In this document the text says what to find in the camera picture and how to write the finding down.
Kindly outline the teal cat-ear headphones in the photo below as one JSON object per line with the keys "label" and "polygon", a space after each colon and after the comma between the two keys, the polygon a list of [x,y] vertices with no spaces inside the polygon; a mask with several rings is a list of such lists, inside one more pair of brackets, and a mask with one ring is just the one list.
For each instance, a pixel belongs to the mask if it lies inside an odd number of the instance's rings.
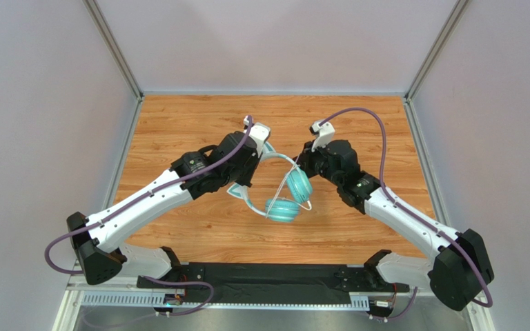
{"label": "teal cat-ear headphones", "polygon": [[274,196],[266,201],[263,208],[258,208],[252,202],[247,186],[235,183],[226,192],[230,196],[242,200],[250,210],[265,219],[280,223],[291,223],[300,212],[313,209],[311,203],[313,186],[305,173],[296,164],[296,158],[290,158],[285,154],[278,153],[270,143],[266,143],[260,163],[270,159],[287,161],[291,167],[279,183]]}

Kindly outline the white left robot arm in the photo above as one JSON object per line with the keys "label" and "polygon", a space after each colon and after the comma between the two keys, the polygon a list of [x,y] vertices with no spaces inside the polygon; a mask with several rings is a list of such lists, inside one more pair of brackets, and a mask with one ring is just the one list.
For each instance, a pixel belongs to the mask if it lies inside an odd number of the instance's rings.
{"label": "white left robot arm", "polygon": [[187,152],[146,187],[95,214],[80,212],[67,220],[72,247],[86,283],[99,285],[122,274],[127,277],[167,275],[176,258],[166,249],[125,245],[140,228],[169,210],[230,184],[250,185],[264,146],[267,129],[227,134],[217,145]]}

